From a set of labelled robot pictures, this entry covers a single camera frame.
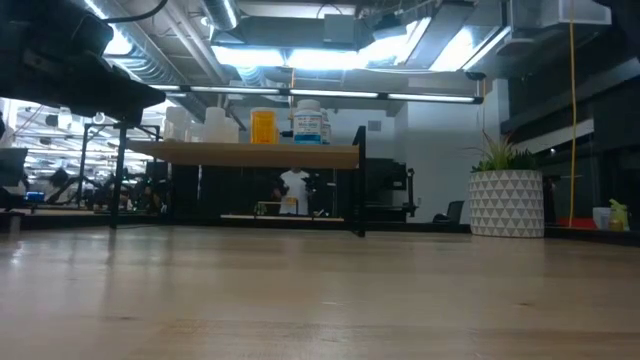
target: yellow cable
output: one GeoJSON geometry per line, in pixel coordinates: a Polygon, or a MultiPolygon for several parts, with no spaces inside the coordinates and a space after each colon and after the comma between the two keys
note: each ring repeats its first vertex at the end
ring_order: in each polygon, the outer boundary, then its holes
{"type": "Polygon", "coordinates": [[[576,200],[576,127],[578,125],[578,102],[576,99],[576,48],[574,33],[574,1],[570,2],[569,39],[571,48],[571,102],[573,107],[573,139],[571,141],[571,204],[569,210],[569,227],[573,227],[574,207],[576,200]]]}

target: plastic container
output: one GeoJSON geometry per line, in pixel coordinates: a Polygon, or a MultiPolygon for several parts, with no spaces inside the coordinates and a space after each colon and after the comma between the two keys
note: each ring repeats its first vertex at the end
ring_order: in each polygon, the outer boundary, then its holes
{"type": "Polygon", "coordinates": [[[293,142],[295,144],[322,144],[322,112],[315,100],[300,100],[293,115],[293,142]]]}
{"type": "Polygon", "coordinates": [[[189,130],[187,132],[188,142],[203,142],[204,141],[204,124],[194,123],[192,122],[189,125],[189,130]]]}
{"type": "Polygon", "coordinates": [[[164,140],[185,141],[190,121],[189,112],[184,108],[168,107],[167,116],[164,119],[164,140]]]}
{"type": "Polygon", "coordinates": [[[251,143],[277,144],[276,112],[269,108],[251,110],[251,143]]]}
{"type": "Polygon", "coordinates": [[[331,145],[331,123],[329,113],[322,109],[322,145],[331,145]]]}
{"type": "Polygon", "coordinates": [[[240,142],[240,126],[235,120],[231,118],[225,119],[225,132],[225,142],[230,144],[237,144],[240,142]]]}
{"type": "Polygon", "coordinates": [[[207,115],[204,122],[205,142],[226,142],[227,128],[225,115],[225,111],[222,108],[207,108],[207,115]]]}

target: white container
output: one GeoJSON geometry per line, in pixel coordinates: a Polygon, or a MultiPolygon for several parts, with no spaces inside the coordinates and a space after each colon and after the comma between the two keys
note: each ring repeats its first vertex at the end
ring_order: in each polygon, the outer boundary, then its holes
{"type": "Polygon", "coordinates": [[[322,145],[331,145],[331,123],[326,109],[322,109],[322,145]]]}
{"type": "Polygon", "coordinates": [[[207,115],[204,122],[204,141],[205,142],[226,142],[227,127],[225,111],[222,108],[207,108],[207,115]]]}
{"type": "Polygon", "coordinates": [[[225,119],[225,132],[227,143],[237,144],[240,142],[240,126],[235,120],[231,118],[225,119]]]}
{"type": "Polygon", "coordinates": [[[204,124],[191,123],[187,133],[187,142],[203,142],[204,141],[204,124]]]}
{"type": "Polygon", "coordinates": [[[598,230],[608,230],[610,218],[611,208],[593,208],[593,222],[598,230]]]}
{"type": "Polygon", "coordinates": [[[322,112],[315,100],[300,100],[293,115],[293,142],[322,145],[322,112]]]}
{"type": "Polygon", "coordinates": [[[184,108],[168,107],[167,116],[164,119],[164,140],[184,141],[190,121],[189,112],[184,108]]]}

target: air vent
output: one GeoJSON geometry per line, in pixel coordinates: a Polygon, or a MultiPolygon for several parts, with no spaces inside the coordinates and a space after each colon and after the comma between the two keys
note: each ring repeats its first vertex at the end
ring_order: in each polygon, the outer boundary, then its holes
{"type": "Polygon", "coordinates": [[[367,126],[370,132],[381,132],[382,131],[382,121],[369,121],[369,125],[367,126]]]}

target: wooden tabletop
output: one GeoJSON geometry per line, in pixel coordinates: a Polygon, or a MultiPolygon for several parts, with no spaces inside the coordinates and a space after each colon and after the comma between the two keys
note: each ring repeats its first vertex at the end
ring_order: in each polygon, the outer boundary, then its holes
{"type": "Polygon", "coordinates": [[[176,165],[354,169],[357,146],[129,141],[127,148],[176,165]]]}

